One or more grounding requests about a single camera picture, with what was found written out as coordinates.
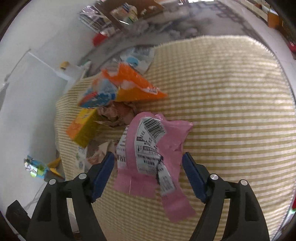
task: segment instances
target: plastic bag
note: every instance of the plastic bag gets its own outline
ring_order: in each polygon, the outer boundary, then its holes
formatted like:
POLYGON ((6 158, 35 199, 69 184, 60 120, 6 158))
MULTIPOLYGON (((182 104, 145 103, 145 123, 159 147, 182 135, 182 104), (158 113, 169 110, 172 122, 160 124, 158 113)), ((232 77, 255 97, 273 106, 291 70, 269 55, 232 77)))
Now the plastic bag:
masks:
POLYGON ((159 91, 130 66, 120 63, 117 72, 102 70, 91 86, 78 99, 82 108, 107 106, 111 101, 131 102, 160 99, 167 94, 159 91))
POLYGON ((118 175, 114 189, 155 198, 160 186, 164 211, 172 222, 195 215, 179 185, 183 142, 192 123, 167 121, 163 115, 138 114, 116 148, 118 175))
POLYGON ((154 52, 154 48, 151 47, 133 47, 121 53, 120 58, 135 70, 144 74, 152 63, 154 52))
POLYGON ((130 102, 160 99, 167 96, 126 64, 120 63, 118 73, 114 76, 111 76, 106 70, 103 70, 102 73, 104 77, 119 87, 115 101, 130 102))

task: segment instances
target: barcode label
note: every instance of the barcode label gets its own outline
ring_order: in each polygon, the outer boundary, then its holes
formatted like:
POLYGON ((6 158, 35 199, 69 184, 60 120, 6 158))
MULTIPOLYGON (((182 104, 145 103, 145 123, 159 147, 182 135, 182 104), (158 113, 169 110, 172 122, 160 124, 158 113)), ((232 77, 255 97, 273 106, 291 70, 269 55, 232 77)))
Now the barcode label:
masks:
POLYGON ((126 134, 128 131, 127 126, 119 140, 119 143, 116 147, 116 154, 117 154, 117 168, 118 169, 125 169, 126 168, 126 134))
POLYGON ((163 162, 160 162, 158 164, 157 174, 158 174, 161 196, 168 195, 169 193, 172 193, 177 189, 163 162))
POLYGON ((149 134, 158 142, 158 140, 165 135, 164 127, 161 124, 161 121, 154 118, 149 118, 144 122, 145 129, 149 134))
POLYGON ((158 94, 158 88, 145 88, 145 89, 142 89, 143 91, 147 92, 147 93, 150 93, 150 94, 154 94, 154 95, 157 95, 158 94))
POLYGON ((156 143, 164 134, 165 130, 157 119, 144 117, 140 120, 134 143, 139 173, 156 176, 156 166, 163 159, 158 153, 156 143))
POLYGON ((76 164, 77 164, 77 167, 82 171, 85 170, 85 165, 88 164, 88 161, 86 161, 86 153, 87 153, 87 147, 86 148, 78 147, 78 150, 76 153, 76 164))

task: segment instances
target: pink plastic bag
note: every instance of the pink plastic bag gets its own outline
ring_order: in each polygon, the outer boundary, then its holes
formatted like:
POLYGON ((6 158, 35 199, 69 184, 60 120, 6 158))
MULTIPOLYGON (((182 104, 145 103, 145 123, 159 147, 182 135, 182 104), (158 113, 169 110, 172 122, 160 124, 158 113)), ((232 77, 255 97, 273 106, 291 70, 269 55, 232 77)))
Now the pink plastic bag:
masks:
POLYGON ((163 207, 170 221, 194 216, 195 211, 178 182, 183 142, 191 128, 190 122, 167 121, 161 114, 138 114, 117 146, 118 176, 114 189, 155 198, 155 189, 160 185, 163 207))

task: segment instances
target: gray floor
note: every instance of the gray floor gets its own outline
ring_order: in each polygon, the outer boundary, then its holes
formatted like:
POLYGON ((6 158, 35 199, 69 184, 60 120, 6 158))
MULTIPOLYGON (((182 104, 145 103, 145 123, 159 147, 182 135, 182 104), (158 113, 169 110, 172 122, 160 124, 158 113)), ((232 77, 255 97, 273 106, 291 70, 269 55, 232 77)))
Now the gray floor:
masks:
POLYGON ((89 74, 96 74, 103 63, 135 45, 155 46, 203 35, 247 35, 264 43, 244 18, 219 1, 188 5, 175 2, 165 7, 164 13, 136 22, 128 33, 120 32, 88 53, 81 62, 93 62, 89 74))

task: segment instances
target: cardboard box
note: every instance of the cardboard box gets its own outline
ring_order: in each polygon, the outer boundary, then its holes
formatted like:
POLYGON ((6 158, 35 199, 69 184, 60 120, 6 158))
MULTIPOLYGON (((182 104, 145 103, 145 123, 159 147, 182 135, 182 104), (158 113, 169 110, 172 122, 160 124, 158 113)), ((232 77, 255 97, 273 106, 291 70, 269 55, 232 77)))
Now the cardboard box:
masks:
POLYGON ((86 148, 98 131, 100 116, 96 109, 82 109, 66 133, 72 141, 86 148))
POLYGON ((260 17, 262 17, 266 22, 268 21, 267 14, 258 7, 256 7, 254 4, 250 3, 247 0, 241 0, 241 3, 244 4, 248 9, 250 9, 254 13, 258 14, 260 17))

